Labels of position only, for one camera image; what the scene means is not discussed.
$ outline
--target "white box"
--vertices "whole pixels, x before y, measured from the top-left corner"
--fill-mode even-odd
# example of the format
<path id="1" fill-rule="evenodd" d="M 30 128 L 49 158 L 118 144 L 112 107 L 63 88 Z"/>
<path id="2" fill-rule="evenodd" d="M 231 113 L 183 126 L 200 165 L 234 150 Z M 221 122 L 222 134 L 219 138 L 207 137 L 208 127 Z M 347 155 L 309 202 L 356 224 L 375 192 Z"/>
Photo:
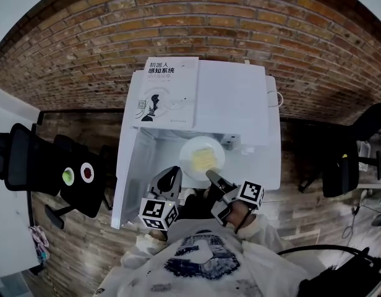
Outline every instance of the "white box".
<path id="1" fill-rule="evenodd" d="M 178 217 L 178 208 L 173 201 L 143 198 L 139 217 L 147 228 L 167 231 Z"/>

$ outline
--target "brick wall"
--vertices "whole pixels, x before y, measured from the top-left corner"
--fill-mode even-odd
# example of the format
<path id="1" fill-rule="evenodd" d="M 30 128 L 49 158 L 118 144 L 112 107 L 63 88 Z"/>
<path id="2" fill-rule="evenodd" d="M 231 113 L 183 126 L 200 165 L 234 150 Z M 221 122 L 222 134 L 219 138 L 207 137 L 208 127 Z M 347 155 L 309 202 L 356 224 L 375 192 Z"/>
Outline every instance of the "brick wall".
<path id="1" fill-rule="evenodd" d="M 123 108 L 148 56 L 249 59 L 290 118 L 346 124 L 381 100 L 381 23 L 356 0 L 42 0 L 0 44 L 0 87 L 45 111 Z"/>

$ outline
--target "cable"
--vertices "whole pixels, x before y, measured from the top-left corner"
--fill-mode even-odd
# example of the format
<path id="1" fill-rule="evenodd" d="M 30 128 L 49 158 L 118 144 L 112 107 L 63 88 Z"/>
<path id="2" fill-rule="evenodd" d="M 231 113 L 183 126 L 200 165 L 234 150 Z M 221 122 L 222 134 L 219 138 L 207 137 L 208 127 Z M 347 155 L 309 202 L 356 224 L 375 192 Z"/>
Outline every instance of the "cable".
<path id="1" fill-rule="evenodd" d="M 250 216 L 250 214 L 252 214 L 252 212 L 255 210 L 255 208 L 257 207 L 257 205 L 254 205 L 251 209 L 248 210 L 248 212 L 246 213 L 246 215 L 244 216 L 244 218 L 241 220 L 239 226 L 236 228 L 236 230 L 234 231 L 234 234 L 237 234 L 238 231 L 240 230 L 240 228 L 243 226 L 243 224 L 245 224 L 247 218 Z"/>
<path id="2" fill-rule="evenodd" d="M 353 247 L 332 245 L 332 244 L 317 244 L 317 245 L 309 245 L 309 246 L 299 246 L 297 248 L 293 247 L 292 249 L 281 251 L 277 253 L 277 255 L 283 255 L 287 253 L 292 253 L 297 251 L 306 251 L 306 250 L 338 250 L 338 251 L 344 251 L 344 252 L 350 253 L 354 256 L 362 253 L 362 251 L 355 249 Z"/>
<path id="3" fill-rule="evenodd" d="M 343 233 L 341 234 L 341 238 L 342 238 L 342 239 L 347 239 L 347 238 L 349 238 L 349 241 L 347 242 L 347 245 L 346 245 L 346 246 L 349 246 L 350 241 L 351 241 L 351 239 L 353 238 L 354 221 L 355 221 L 355 219 L 356 219 L 356 215 L 357 215 L 357 213 L 358 213 L 358 211 L 359 211 L 359 206 L 358 206 L 357 208 L 355 208 L 355 209 L 353 208 L 352 211 L 353 211 L 353 221 L 351 222 L 351 225 L 347 226 L 347 227 L 343 230 Z"/>
<path id="4" fill-rule="evenodd" d="M 347 239 L 348 237 L 350 237 L 349 241 L 347 242 L 347 245 L 346 246 L 349 246 L 350 244 L 350 241 L 351 241 L 351 238 L 353 237 L 353 230 L 354 230 L 354 221 L 356 219 L 356 215 L 353 214 L 353 222 L 351 222 L 351 225 L 347 226 L 344 230 L 343 230 L 343 233 L 341 235 L 341 238 L 342 239 Z"/>
<path id="5" fill-rule="evenodd" d="M 372 208 L 368 207 L 367 205 L 361 205 L 361 207 L 365 207 L 365 208 L 370 209 L 371 211 L 374 211 L 374 212 L 377 212 L 377 213 L 381 213 L 381 211 L 377 211 L 375 209 L 372 209 Z"/>
<path id="6" fill-rule="evenodd" d="M 283 105 L 283 103 L 284 103 L 284 97 L 283 97 L 283 95 L 282 95 L 280 92 L 277 92 L 277 91 L 275 91 L 275 90 L 271 90 L 271 91 L 269 91 L 269 92 L 267 92 L 267 93 L 269 94 L 269 93 L 271 93 L 271 92 L 276 92 L 277 94 L 279 94 L 280 97 L 281 97 L 281 102 L 280 102 L 280 104 L 278 104 L 278 105 L 276 105 L 276 106 L 268 106 L 268 108 L 279 108 L 279 107 L 281 107 L 281 106 Z"/>
<path id="7" fill-rule="evenodd" d="M 365 207 L 365 208 L 368 208 L 374 212 L 377 212 L 377 213 L 381 213 L 381 211 L 378 211 L 378 210 L 375 210 L 375 209 L 372 209 L 370 207 L 368 207 L 367 205 L 360 205 L 358 206 L 354 211 L 353 211 L 353 221 L 351 222 L 351 225 L 350 226 L 347 226 L 344 230 L 343 230 L 343 233 L 341 235 L 341 238 L 342 239 L 347 239 L 349 238 L 349 241 L 347 242 L 347 245 L 346 246 L 349 246 L 350 244 L 350 241 L 351 239 L 353 238 L 353 232 L 354 232 L 354 221 L 356 219 L 356 215 L 360 209 L 360 207 Z"/>

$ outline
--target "white cord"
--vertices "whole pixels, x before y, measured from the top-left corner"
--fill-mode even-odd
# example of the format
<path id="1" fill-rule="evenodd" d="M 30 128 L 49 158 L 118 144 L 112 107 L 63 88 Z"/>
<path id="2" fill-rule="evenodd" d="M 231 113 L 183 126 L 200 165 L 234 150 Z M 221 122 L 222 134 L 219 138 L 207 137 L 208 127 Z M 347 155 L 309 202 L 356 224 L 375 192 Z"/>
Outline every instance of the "white cord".
<path id="1" fill-rule="evenodd" d="M 283 105 L 283 103 L 284 103 L 284 97 L 283 97 L 283 95 L 282 95 L 280 92 L 277 92 L 277 91 L 274 91 L 274 90 L 269 91 L 269 92 L 267 92 L 267 93 L 269 94 L 269 93 L 271 93 L 271 92 L 276 92 L 278 95 L 280 95 L 280 97 L 281 97 L 281 102 L 280 102 L 278 105 L 276 105 L 276 106 L 268 106 L 268 108 L 281 107 L 281 106 Z"/>

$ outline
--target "yellow food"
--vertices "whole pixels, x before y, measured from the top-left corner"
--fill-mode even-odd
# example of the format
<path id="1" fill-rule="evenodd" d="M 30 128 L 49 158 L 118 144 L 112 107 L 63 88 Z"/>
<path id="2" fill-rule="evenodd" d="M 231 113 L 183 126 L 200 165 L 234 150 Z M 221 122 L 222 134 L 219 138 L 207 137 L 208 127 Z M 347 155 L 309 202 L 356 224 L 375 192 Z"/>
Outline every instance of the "yellow food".
<path id="1" fill-rule="evenodd" d="M 216 158 L 212 148 L 203 148 L 192 154 L 192 166 L 195 171 L 206 172 L 216 167 Z"/>

